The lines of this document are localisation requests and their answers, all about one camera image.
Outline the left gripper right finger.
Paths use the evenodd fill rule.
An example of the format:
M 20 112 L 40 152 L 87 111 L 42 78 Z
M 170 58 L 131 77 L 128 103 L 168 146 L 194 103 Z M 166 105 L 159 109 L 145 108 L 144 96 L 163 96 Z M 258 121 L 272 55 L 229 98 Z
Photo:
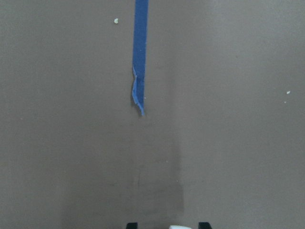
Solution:
M 198 229 L 212 229 L 212 226 L 209 222 L 199 222 Z

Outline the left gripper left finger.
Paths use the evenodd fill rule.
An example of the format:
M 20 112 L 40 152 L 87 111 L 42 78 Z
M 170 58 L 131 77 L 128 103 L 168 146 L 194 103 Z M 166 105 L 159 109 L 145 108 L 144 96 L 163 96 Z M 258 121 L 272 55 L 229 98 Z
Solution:
M 138 229 L 137 222 L 129 222 L 126 224 L 126 229 Z

